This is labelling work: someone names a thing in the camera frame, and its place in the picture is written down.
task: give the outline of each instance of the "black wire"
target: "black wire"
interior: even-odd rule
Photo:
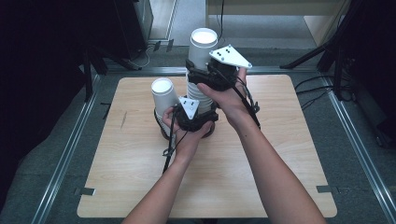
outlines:
[[[184,133],[184,135],[180,138],[180,140],[177,142],[177,144],[175,145],[175,148],[177,148],[177,146],[178,146],[178,144],[181,142],[181,140],[183,140],[183,138],[187,135],[187,133],[188,133],[189,131],[186,131],[185,133]]]
[[[172,154],[173,154],[173,151],[174,151],[172,149],[172,138],[173,138],[173,128],[174,128],[174,125],[175,125],[176,113],[174,113],[174,115],[172,116],[171,128],[170,128],[170,132],[169,132],[168,154],[166,155],[165,165],[163,166],[163,173],[165,173],[165,171],[168,169],[169,162],[171,161]]]
[[[321,90],[321,89],[327,89],[327,88],[332,88],[333,86],[322,86],[322,87],[316,87],[310,90],[306,90],[306,91],[297,91],[296,94],[303,94],[303,93],[307,93],[307,92],[311,92],[311,91],[317,91],[317,90]]]
[[[223,32],[222,18],[223,18],[223,15],[224,15],[224,0],[222,0],[222,3],[221,3],[221,17],[220,17],[221,25],[220,25],[220,36],[219,36],[218,40],[220,40],[221,37],[222,37],[222,32]]]
[[[316,100],[318,100],[319,98],[321,98],[322,96],[324,96],[326,93],[328,93],[328,92],[330,92],[330,91],[332,91],[332,90],[326,90],[326,91],[323,92],[320,96],[318,96],[318,97],[316,97],[316,98],[314,98],[314,99],[312,99],[312,100],[307,101],[305,104],[303,104],[303,105],[301,106],[301,109],[302,109],[302,110],[307,109],[307,108],[308,108],[309,106],[311,106]]]
[[[298,83],[298,84],[294,87],[294,89],[297,90],[297,88],[299,88],[299,87],[300,87],[302,84],[304,84],[305,82],[308,82],[308,81],[311,81],[311,80],[314,80],[314,79],[317,79],[317,78],[321,78],[321,77],[311,77],[311,78],[309,78],[309,79],[307,79],[307,80],[301,81],[300,83]],[[350,80],[350,78],[347,78],[347,77],[342,77],[342,79],[345,80],[345,81],[349,81],[349,80]]]
[[[238,94],[238,96],[241,98],[242,103],[244,104],[245,108],[247,109],[247,112],[249,113],[249,115],[253,118],[254,122],[256,123],[256,125],[259,127],[259,129],[261,128],[260,122],[257,119],[256,116],[256,111],[253,109],[253,105],[250,105],[246,99],[246,97],[244,97],[244,95],[235,87],[235,85],[233,85],[233,83],[231,83],[230,80],[227,79],[227,77],[225,77],[217,68],[211,66],[211,68],[213,70],[215,70],[215,72],[217,72],[225,81],[227,81],[230,86],[233,88],[233,90],[236,92],[236,94]]]
[[[236,78],[239,80],[239,83],[241,83],[245,87],[245,90],[247,92],[247,98],[250,100],[250,105],[254,105],[253,97],[250,94],[250,91],[248,90],[247,84],[240,77],[236,77]]]

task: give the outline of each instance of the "white cylinder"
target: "white cylinder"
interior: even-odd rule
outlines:
[[[195,68],[206,70],[206,63],[210,61],[210,51],[215,50],[218,44],[218,35],[211,29],[199,28],[192,32],[189,48],[189,60]]]
[[[171,79],[160,77],[151,84],[152,96],[155,103],[155,111],[159,116],[163,112],[178,103],[178,97]]]
[[[218,35],[211,29],[199,28],[192,32],[189,48],[189,60],[195,68],[206,71],[206,64],[210,62],[210,51],[215,50],[218,44]],[[190,83],[187,77],[187,96],[193,100],[199,100],[198,114],[210,110],[212,100],[201,93],[195,84]]]

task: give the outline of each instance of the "metal frame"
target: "metal frame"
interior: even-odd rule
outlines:
[[[56,169],[52,174],[52,177],[46,187],[43,198],[38,206],[35,216],[33,217],[32,223],[45,223],[48,214],[50,213],[50,209],[52,207],[53,202],[55,201],[58,190],[64,180],[64,175],[67,171],[67,167],[73,157],[73,153],[75,151],[76,145],[78,143],[79,137],[81,136],[82,130],[85,127],[85,123],[91,113],[93,103],[96,99],[96,93],[98,87],[100,85],[101,78],[99,75],[96,75],[93,80],[93,95],[92,97],[84,103],[84,106],[81,109],[81,112],[78,116],[78,120],[76,125],[70,134],[69,140],[64,148],[64,152],[62,153],[61,158],[58,161]]]
[[[326,77],[323,78],[323,84],[328,86],[332,85],[332,82]],[[344,103],[339,101],[337,96],[332,91],[329,92],[329,97],[341,123],[344,126],[344,129],[346,130],[346,135],[353,146],[356,156],[361,163],[361,168],[363,169],[364,173],[366,173],[367,179],[370,182],[370,185],[379,201],[379,204],[382,207],[382,210],[384,211],[385,216],[388,219],[388,222],[396,223],[395,201],[390,194],[389,188],[385,185],[384,180],[376,169],[376,166],[371,159],[367,148],[361,141],[359,133],[356,130],[351,118],[349,117]]]
[[[127,77],[169,77],[169,76],[185,76],[187,69],[185,67],[152,67],[146,68],[140,71],[125,71],[125,69],[117,69],[113,68],[111,73],[123,73]],[[316,67],[307,66],[307,67],[299,67],[293,70],[289,69],[279,69],[277,66],[256,66],[252,69],[248,70],[249,75],[269,75],[269,74],[285,74],[285,73],[313,73],[319,74]],[[46,188],[45,194],[41,200],[40,205],[38,206],[35,217],[33,218],[32,223],[45,223],[46,218],[50,212],[52,204],[57,195],[58,189],[62,184],[64,179],[64,174],[67,170],[67,167],[71,161],[71,158],[74,153],[74,149],[76,148],[78,139],[81,135],[81,132],[85,126],[86,120],[91,113],[92,105],[96,99],[97,90],[100,86],[100,77],[96,75],[95,80],[93,81],[94,93],[92,98],[86,102],[81,110],[81,113],[78,117],[78,121],[73,132],[70,135],[69,141],[64,148],[64,153],[60,158],[58,165],[52,175],[51,180]],[[331,85],[331,81],[328,78],[323,78],[323,85]],[[354,127],[346,108],[344,107],[343,102],[337,100],[336,96],[333,92],[329,92],[329,97],[332,101],[332,105],[342,122],[346,134],[353,146],[353,149],[359,159],[361,167],[366,173],[367,178],[373,188],[375,196],[377,197],[385,216],[387,217],[389,223],[396,223],[396,206],[395,202],[390,195],[388,187],[385,185],[381,175],[377,171],[375,164],[371,160],[371,157],[365,148],[363,142],[360,139],[359,133]]]

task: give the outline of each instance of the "paper cup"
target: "paper cup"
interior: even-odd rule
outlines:
[[[178,103],[178,97],[172,81],[166,77],[160,77],[151,84],[152,96],[155,103],[155,111],[159,116],[163,112]]]
[[[189,60],[195,68],[206,70],[206,63],[210,61],[210,51],[215,50],[218,44],[218,35],[211,29],[199,28],[191,33]]]

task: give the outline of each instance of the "black stand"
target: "black stand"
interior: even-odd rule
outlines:
[[[86,48],[84,51],[84,74],[86,78],[86,83],[85,83],[85,102],[88,102],[88,100],[91,98],[93,94],[93,89],[92,89],[92,72],[91,72],[91,64],[94,67],[95,71],[100,74],[100,75],[105,75],[108,71],[108,68],[106,66],[105,61],[101,56],[97,54],[99,52],[101,55],[104,55],[111,61],[121,65],[122,67],[131,70],[131,71],[136,71],[136,70],[141,70],[142,68],[140,67],[134,67],[130,65],[129,63],[125,62],[123,59],[118,58],[111,53],[105,51],[104,49],[97,48],[95,46]]]
[[[341,101],[342,100],[341,76],[343,70],[343,60],[345,55],[344,44],[348,39],[348,31],[350,30],[351,22],[355,18],[357,12],[361,9],[362,1],[363,0],[352,0],[352,2],[350,3],[348,13],[346,14],[340,26],[338,27],[337,31],[329,41],[327,41],[320,47],[317,47],[316,49],[306,53],[304,56],[295,60],[292,63],[280,65],[279,68],[293,69],[294,67],[308,61],[309,59],[317,56],[318,54],[324,51],[322,57],[320,58],[317,64],[317,69],[319,72],[327,72],[329,71],[332,64],[335,62],[333,91],[337,96],[338,100]]]

